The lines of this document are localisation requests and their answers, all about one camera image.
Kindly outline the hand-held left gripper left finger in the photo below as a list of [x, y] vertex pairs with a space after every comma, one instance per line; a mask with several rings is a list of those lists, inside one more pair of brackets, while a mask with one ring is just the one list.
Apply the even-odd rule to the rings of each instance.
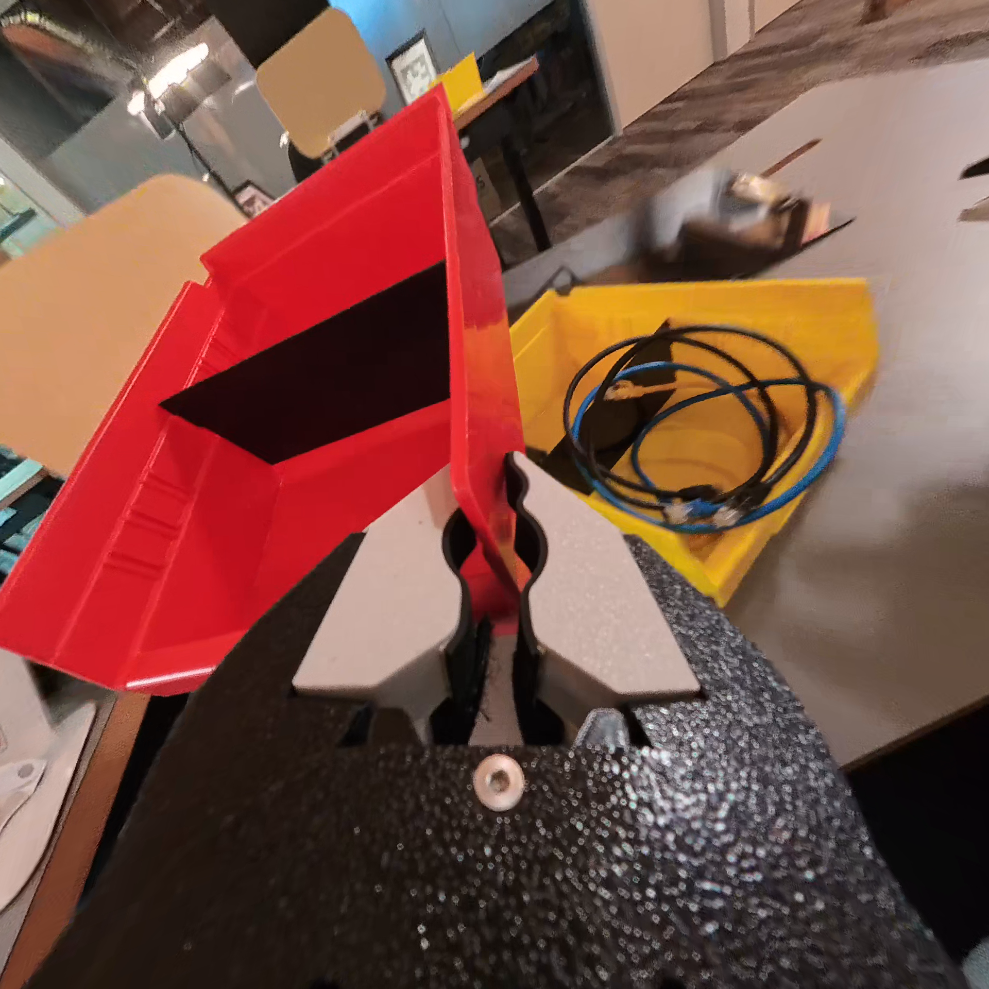
[[292, 680], [303, 694], [399, 710], [425, 740], [475, 728], [475, 532], [440, 470], [362, 533]]

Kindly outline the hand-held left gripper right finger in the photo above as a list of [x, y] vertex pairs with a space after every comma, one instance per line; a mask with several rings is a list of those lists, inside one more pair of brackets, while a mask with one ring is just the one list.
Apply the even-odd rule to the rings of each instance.
[[623, 533], [526, 455], [504, 460], [528, 569], [513, 703], [523, 736], [564, 736], [597, 710], [699, 699], [701, 686]]

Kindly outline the yellow plastic bin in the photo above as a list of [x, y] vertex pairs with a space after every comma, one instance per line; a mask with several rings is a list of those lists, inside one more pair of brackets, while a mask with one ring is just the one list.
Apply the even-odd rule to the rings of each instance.
[[[722, 281], [550, 291], [511, 330], [527, 446], [567, 441], [578, 495], [726, 604], [834, 460], [875, 370], [860, 280]], [[582, 443], [602, 400], [653, 370], [675, 390], [613, 471]]]

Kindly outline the red plastic bin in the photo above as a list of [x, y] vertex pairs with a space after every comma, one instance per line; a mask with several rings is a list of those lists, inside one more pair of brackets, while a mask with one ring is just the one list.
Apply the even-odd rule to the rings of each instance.
[[[2, 648], [113, 689], [192, 690], [335, 547], [442, 468], [473, 612], [517, 600], [524, 449], [501, 266], [446, 97], [421, 98], [203, 256], [2, 586]], [[276, 465], [160, 402], [434, 265], [450, 398]]]

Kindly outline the black pad in yellow bin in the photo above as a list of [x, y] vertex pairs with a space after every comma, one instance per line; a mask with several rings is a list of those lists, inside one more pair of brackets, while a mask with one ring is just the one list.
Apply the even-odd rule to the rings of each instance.
[[[673, 395], [675, 373], [669, 369], [653, 370], [620, 384], [653, 390], [637, 398], [605, 399], [599, 406], [590, 406], [579, 431], [582, 443], [595, 447], [600, 467], [609, 471], [615, 469], [646, 424]], [[591, 495], [592, 488], [577, 469], [566, 440], [561, 439], [550, 451], [527, 446], [526, 455], [563, 485], [584, 496]]]

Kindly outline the black pad in red bin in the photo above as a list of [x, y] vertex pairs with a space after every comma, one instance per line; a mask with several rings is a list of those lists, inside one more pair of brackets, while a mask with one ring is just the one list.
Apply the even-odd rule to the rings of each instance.
[[276, 465], [449, 398], [439, 262], [159, 405]]

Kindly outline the wooden side desk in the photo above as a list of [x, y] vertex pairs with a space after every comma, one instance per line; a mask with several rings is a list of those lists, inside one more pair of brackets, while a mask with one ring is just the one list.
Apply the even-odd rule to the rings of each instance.
[[484, 83], [480, 99], [454, 113], [453, 124], [469, 161], [495, 147], [499, 149], [535, 247], [542, 253], [552, 247], [552, 242], [518, 148], [511, 104], [516, 90], [538, 69], [538, 57], [530, 56], [501, 70]]

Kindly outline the small yellow bin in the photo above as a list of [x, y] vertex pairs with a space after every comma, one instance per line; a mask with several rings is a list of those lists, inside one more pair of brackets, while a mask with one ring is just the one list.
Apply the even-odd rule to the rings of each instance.
[[480, 102], [486, 95], [485, 84], [481, 79], [474, 52], [469, 53], [442, 73], [438, 77], [436, 85], [444, 90], [455, 117], [466, 108]]

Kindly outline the framed black-and-white tag picture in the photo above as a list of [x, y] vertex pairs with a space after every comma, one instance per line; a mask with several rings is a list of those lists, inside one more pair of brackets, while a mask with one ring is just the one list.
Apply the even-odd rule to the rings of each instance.
[[385, 61], [404, 106], [414, 103], [439, 81], [440, 70], [425, 30], [394, 49]]

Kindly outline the white paper sheet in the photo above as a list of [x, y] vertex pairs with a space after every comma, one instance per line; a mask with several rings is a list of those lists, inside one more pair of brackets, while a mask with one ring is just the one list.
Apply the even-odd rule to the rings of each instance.
[[1, 653], [1, 910], [40, 866], [97, 714], [86, 696], [50, 705], [26, 660]]

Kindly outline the studio light on stand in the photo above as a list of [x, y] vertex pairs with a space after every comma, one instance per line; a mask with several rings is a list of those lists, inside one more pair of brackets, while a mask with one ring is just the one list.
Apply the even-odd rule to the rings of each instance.
[[131, 87], [128, 112], [160, 141], [177, 135], [198, 165], [202, 181], [212, 184], [232, 203], [235, 196], [208, 156], [191, 139], [186, 124], [232, 77], [205, 42], [194, 43], [156, 67], [150, 76], [137, 76]]

